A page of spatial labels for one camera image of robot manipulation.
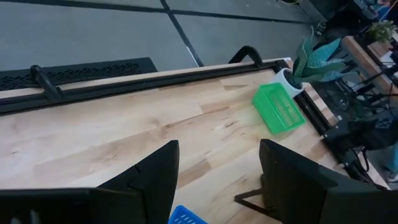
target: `black bracket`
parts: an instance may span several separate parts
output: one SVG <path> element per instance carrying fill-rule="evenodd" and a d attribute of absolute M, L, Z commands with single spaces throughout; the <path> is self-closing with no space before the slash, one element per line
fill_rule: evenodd
<path fill-rule="evenodd" d="M 242 47 L 234 57 L 228 63 L 239 63 L 241 62 L 246 56 L 249 56 L 251 60 L 254 61 L 254 64 L 261 68 L 262 66 L 262 59 L 259 52 L 251 46 L 244 46 Z"/>
<path fill-rule="evenodd" d="M 44 89 L 46 97 L 52 101 L 60 101 L 65 95 L 59 87 L 56 87 L 48 78 L 47 73 L 43 71 L 38 65 L 33 65 L 30 68 L 30 74 L 34 82 L 39 84 Z"/>
<path fill-rule="evenodd" d="M 261 189 L 252 190 L 249 192 L 245 192 L 243 194 L 238 194 L 238 195 L 235 195 L 234 202 L 240 203 L 241 205 L 243 205 L 247 208 L 251 208 L 259 213 L 265 214 L 271 218 L 274 218 L 274 219 L 280 221 L 280 218 L 276 214 L 277 210 L 275 207 L 261 208 L 255 204 L 252 204 L 252 203 L 244 200 L 245 198 L 249 198 L 249 197 L 253 197 L 253 196 L 257 196 L 257 195 L 261 195 L 261 194 L 262 194 Z"/>

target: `black metal handle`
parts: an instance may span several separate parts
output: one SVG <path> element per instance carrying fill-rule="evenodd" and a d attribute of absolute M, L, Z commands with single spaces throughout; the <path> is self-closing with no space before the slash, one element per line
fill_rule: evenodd
<path fill-rule="evenodd" d="M 44 89 L 44 94 L 50 101 L 59 101 L 64 97 L 62 90 L 50 81 L 47 74 L 38 65 L 31 66 L 30 74 L 33 80 Z"/>
<path fill-rule="evenodd" d="M 259 52 L 254 47 L 251 47 L 251 46 L 242 47 L 228 63 L 239 63 L 246 56 L 249 56 L 251 58 L 251 60 L 254 61 L 254 64 L 257 67 L 262 66 L 262 59 L 261 59 Z"/>

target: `potted plant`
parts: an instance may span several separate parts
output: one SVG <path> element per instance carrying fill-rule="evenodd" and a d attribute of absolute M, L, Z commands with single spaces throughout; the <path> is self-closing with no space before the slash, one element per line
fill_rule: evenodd
<path fill-rule="evenodd" d="M 392 21 L 385 20 L 374 22 L 365 33 L 365 39 L 369 44 L 375 41 L 380 43 L 390 42 L 392 39 L 392 33 L 396 29 L 397 26 L 395 26 Z"/>
<path fill-rule="evenodd" d="M 312 37 L 305 38 L 297 49 L 297 59 L 293 70 L 283 68 L 275 75 L 271 83 L 281 83 L 289 96 L 293 98 L 304 90 L 303 82 L 330 82 L 349 73 L 356 73 L 338 71 L 346 66 L 343 59 L 328 60 L 340 45 L 340 41 L 341 39 L 336 39 L 313 51 Z"/>

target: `green leaf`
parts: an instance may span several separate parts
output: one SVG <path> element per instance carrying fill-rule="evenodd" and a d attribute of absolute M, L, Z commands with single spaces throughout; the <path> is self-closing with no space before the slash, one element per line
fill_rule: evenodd
<path fill-rule="evenodd" d="M 307 64 L 308 57 L 312 53 L 312 38 L 306 37 L 301 43 L 300 47 L 297 49 L 297 65 L 293 70 L 293 76 L 301 77 L 303 69 Z"/>
<path fill-rule="evenodd" d="M 322 79 L 319 80 L 319 82 L 330 82 L 330 81 L 339 79 L 339 78 L 341 78 L 343 76 L 346 76 L 346 75 L 357 75 L 357 74 L 358 74 L 357 72 L 341 73 L 341 72 L 338 72 L 338 71 L 330 71 L 330 72 L 326 73 L 322 77 Z"/>
<path fill-rule="evenodd" d="M 336 51 L 340 45 L 341 38 L 334 40 L 332 43 L 326 44 L 316 49 L 308 58 L 308 66 L 319 67 L 319 62 L 326 62 L 330 56 Z"/>
<path fill-rule="evenodd" d="M 341 73 L 338 71 L 329 71 L 324 74 L 316 74 L 312 75 L 310 77 L 305 77 L 305 78 L 297 78 L 297 81 L 299 82 L 330 82 L 333 80 L 336 80 L 338 78 L 341 78 L 346 75 L 356 75 L 356 72 L 348 72 L 348 73 Z"/>
<path fill-rule="evenodd" d="M 344 68 L 346 65 L 342 62 L 338 63 L 325 63 L 325 66 L 322 67 L 305 67 L 303 69 L 303 75 L 302 77 L 310 77 L 312 75 L 323 75 L 326 72 L 332 71 L 332 70 L 338 70 L 341 68 Z"/>
<path fill-rule="evenodd" d="M 325 65 L 328 65 L 328 64 L 331 64 L 331 63 L 340 63 L 340 62 L 345 62 L 345 60 L 344 60 L 344 59 L 340 59 L 340 58 L 337 58 L 337 59 L 330 59 L 330 60 L 327 61 L 327 62 L 321 62 L 321 67 L 322 67 L 322 66 L 325 66 Z"/>

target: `snake plant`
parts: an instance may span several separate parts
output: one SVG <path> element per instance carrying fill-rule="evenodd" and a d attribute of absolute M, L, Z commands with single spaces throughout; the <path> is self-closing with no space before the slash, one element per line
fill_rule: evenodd
<path fill-rule="evenodd" d="M 293 65 L 291 77 L 287 77 L 293 86 L 301 86 L 303 82 L 330 82 L 350 73 L 341 73 L 346 64 L 343 59 L 328 60 L 340 45 L 341 39 L 326 44 L 315 51 L 312 50 L 312 36 L 303 40 L 297 49 L 297 59 Z"/>

